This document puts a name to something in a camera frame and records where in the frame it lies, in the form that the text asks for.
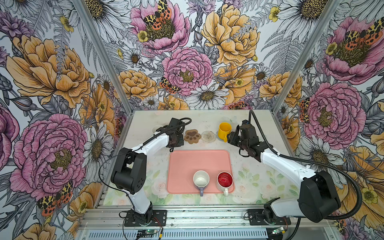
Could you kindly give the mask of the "cork paw print coaster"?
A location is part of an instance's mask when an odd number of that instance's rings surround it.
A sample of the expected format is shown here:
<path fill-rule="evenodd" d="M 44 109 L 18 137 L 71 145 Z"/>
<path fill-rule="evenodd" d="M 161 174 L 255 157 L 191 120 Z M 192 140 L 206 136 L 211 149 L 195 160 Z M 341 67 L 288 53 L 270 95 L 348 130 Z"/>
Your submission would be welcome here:
<path fill-rule="evenodd" d="M 196 129 L 187 130 L 184 136 L 184 140 L 189 144 L 197 144 L 201 138 L 201 134 Z"/>

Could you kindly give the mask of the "yellow mug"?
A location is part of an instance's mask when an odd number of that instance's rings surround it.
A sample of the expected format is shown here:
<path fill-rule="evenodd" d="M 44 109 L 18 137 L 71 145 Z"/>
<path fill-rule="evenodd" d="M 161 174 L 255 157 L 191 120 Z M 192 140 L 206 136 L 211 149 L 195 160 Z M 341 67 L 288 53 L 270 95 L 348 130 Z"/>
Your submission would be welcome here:
<path fill-rule="evenodd" d="M 229 123 L 220 123 L 218 137 L 225 143 L 228 142 L 228 135 L 232 132 L 232 126 Z"/>

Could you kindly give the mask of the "white multicolour woven coaster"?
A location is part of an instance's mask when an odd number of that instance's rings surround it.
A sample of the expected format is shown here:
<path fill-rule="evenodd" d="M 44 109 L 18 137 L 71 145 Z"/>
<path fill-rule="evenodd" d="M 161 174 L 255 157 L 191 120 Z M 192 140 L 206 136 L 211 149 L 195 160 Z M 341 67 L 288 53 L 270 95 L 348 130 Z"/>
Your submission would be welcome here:
<path fill-rule="evenodd" d="M 201 137 L 205 143 L 213 143 L 217 139 L 215 133 L 213 133 L 212 131 L 203 132 L 201 134 Z"/>

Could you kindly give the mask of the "white mug red inside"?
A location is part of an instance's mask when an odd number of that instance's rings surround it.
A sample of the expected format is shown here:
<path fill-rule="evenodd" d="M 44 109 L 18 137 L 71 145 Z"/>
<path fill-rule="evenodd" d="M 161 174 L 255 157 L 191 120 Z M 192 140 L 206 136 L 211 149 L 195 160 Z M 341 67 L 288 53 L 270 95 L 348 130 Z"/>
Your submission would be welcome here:
<path fill-rule="evenodd" d="M 233 176 L 228 172 L 221 172 L 217 176 L 217 189 L 224 194 L 225 197 L 229 196 L 230 188 L 233 186 Z"/>

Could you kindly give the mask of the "white mug purple handle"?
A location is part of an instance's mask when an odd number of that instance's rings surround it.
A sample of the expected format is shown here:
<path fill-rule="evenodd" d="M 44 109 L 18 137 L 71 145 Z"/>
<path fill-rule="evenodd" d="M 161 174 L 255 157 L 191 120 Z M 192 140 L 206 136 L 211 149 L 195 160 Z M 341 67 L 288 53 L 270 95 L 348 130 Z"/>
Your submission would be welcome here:
<path fill-rule="evenodd" d="M 195 187 L 198 189 L 201 197 L 204 196 L 204 190 L 210 182 L 210 176 L 205 171 L 197 171 L 193 176 L 193 182 Z"/>

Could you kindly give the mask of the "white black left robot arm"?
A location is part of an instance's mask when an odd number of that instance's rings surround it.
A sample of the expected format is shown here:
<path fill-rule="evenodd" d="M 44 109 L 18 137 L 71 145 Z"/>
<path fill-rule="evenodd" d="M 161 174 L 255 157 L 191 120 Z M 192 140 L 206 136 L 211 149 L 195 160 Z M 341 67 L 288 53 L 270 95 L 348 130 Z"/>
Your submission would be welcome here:
<path fill-rule="evenodd" d="M 192 122 L 190 118 L 172 118 L 168 125 L 158 128 L 152 137 L 131 149 L 122 148 L 116 157 L 111 173 L 111 182 L 118 191 L 124 192 L 131 202 L 131 210 L 125 217 L 125 226 L 157 225 L 153 204 L 147 198 L 143 186 L 147 177 L 148 157 L 158 151 L 184 145 L 185 126 Z"/>

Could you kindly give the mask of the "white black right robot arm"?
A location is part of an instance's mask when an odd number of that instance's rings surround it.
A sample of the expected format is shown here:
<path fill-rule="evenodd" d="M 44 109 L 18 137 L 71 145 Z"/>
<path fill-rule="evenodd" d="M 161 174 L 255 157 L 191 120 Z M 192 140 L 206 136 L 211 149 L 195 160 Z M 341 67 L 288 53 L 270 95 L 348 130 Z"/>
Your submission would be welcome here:
<path fill-rule="evenodd" d="M 278 171 L 299 189 L 297 199 L 276 198 L 267 202 L 263 211 L 266 222 L 273 223 L 282 217 L 301 217 L 318 223 L 341 206 L 330 174 L 316 172 L 284 157 L 273 146 L 261 142 L 255 127 L 247 121 L 237 126 L 226 139 L 240 151 L 246 151 L 249 157 Z"/>

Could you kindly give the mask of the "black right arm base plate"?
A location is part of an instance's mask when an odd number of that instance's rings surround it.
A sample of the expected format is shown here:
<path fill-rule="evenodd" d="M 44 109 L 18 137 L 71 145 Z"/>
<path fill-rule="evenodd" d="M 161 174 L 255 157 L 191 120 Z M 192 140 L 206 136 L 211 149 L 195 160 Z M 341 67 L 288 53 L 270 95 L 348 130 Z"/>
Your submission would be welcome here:
<path fill-rule="evenodd" d="M 264 209 L 249 209 L 246 213 L 251 226 L 289 226 L 290 218 L 277 217 L 273 212 Z"/>

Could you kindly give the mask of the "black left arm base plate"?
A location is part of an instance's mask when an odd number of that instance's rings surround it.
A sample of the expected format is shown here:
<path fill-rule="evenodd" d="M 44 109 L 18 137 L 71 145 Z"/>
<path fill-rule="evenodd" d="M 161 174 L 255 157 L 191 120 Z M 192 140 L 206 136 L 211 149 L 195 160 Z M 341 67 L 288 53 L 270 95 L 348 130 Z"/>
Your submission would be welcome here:
<path fill-rule="evenodd" d="M 166 210 L 149 210 L 145 214 L 138 214 L 129 210 L 123 217 L 125 227 L 164 227 L 167 222 Z"/>

